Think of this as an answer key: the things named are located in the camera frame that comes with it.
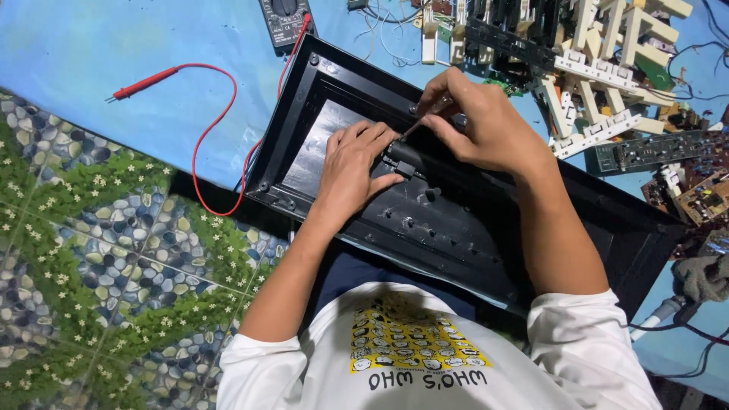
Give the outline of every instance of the pebble pattern floor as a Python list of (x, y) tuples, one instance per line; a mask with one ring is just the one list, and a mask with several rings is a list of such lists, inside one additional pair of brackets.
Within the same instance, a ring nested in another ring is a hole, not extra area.
[(215, 410), (288, 244), (170, 195), (174, 173), (0, 93), (3, 409)]

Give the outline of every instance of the dark pants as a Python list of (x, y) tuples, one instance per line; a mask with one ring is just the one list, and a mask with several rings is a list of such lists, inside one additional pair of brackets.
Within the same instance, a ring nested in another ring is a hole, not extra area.
[(317, 313), (344, 292), (367, 282), (395, 282), (415, 285), (436, 295), (460, 317), (475, 320), (477, 306), (484, 302), (455, 285), (406, 271), (389, 260), (335, 239), (319, 266), (301, 330)]

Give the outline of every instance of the digital multimeter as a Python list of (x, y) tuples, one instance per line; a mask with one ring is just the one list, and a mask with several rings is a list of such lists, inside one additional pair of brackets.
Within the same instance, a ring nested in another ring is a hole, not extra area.
[[(296, 38), (304, 24), (304, 14), (311, 14), (307, 0), (258, 0), (261, 4), (266, 28), (273, 43), (276, 55), (289, 53), (294, 48)], [(306, 31), (316, 36), (313, 15), (310, 16)]]

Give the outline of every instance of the screwdriver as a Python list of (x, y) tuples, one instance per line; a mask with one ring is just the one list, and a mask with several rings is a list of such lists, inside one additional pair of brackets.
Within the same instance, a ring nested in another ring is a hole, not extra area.
[[(440, 99), (438, 101), (435, 102), (435, 104), (433, 104), (432, 107), (430, 107), (430, 109), (425, 113), (425, 115), (430, 115), (430, 114), (438, 115), (441, 112), (443, 112), (445, 109), (447, 109), (448, 107), (452, 106), (453, 103), (454, 103), (454, 101), (451, 98), (451, 95), (449, 93), (445, 93), (445, 94), (443, 94), (442, 97), (440, 97)], [(415, 124), (413, 124), (412, 127), (408, 128), (408, 130), (402, 135), (401, 139), (404, 140), (405, 138), (408, 137), (408, 135), (412, 134), (413, 131), (415, 131), (420, 126), (421, 119), (422, 119), (422, 117), (418, 118), (418, 120), (415, 122)]]

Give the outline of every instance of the black enclosure panel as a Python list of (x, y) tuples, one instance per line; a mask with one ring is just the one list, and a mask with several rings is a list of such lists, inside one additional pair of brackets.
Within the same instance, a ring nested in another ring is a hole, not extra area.
[[(404, 132), (422, 90), (305, 36), (253, 165), (245, 194), (297, 220), (316, 197), (326, 140), (361, 119)], [(373, 176), (407, 164), (413, 176), (383, 192), (340, 236), (414, 270), (525, 311), (534, 298), (521, 251), (513, 180), (459, 163), (426, 128), (398, 141)], [(665, 265), (683, 224), (559, 161), (572, 203), (628, 317)]]

